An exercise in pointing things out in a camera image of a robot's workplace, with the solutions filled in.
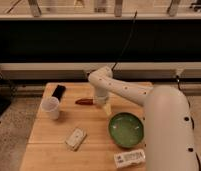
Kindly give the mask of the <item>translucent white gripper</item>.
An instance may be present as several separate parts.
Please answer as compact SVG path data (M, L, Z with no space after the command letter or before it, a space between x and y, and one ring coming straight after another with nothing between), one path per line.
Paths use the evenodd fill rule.
M94 96L94 103L97 107L101 108L107 116L112 114L108 96Z

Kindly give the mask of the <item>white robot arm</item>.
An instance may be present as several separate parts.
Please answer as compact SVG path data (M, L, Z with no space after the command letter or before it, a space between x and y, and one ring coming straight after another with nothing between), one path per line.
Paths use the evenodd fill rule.
M96 105L112 92L143 107L146 171L200 171L190 107L180 90L116 80L107 66L92 72L88 81Z

